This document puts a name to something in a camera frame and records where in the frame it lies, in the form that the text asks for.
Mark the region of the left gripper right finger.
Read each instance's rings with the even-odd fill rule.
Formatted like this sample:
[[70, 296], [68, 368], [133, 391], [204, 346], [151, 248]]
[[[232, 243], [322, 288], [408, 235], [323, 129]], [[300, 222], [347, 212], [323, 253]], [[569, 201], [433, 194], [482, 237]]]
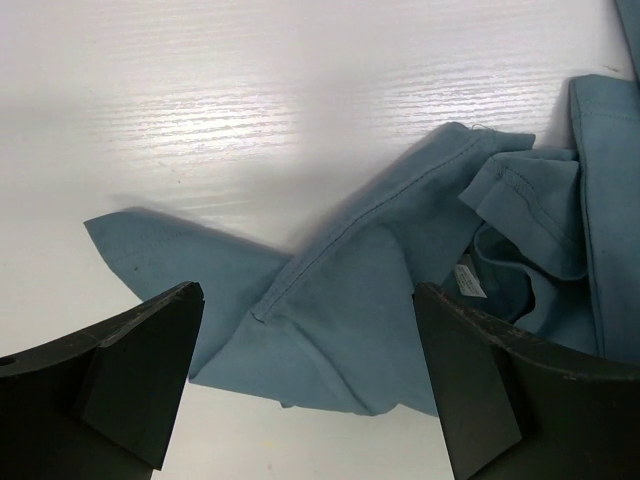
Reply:
[[544, 340], [431, 283], [413, 304], [455, 478], [638, 478], [638, 367]]

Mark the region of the grey-blue t shirt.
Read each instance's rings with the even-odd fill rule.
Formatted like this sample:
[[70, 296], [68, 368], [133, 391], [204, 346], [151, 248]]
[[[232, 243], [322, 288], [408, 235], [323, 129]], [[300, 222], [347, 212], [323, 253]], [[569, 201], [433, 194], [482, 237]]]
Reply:
[[295, 256], [125, 210], [85, 227], [147, 300], [206, 297], [190, 382], [286, 407], [375, 416], [436, 406], [412, 295], [431, 282], [565, 347], [639, 360], [639, 84], [569, 83], [571, 149], [439, 127]]

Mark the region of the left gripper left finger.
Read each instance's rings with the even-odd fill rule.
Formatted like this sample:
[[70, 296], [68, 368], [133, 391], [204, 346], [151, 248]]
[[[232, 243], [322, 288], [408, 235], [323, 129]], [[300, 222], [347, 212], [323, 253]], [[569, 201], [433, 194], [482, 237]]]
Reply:
[[149, 479], [162, 468], [205, 301], [185, 282], [1, 359], [4, 479]]

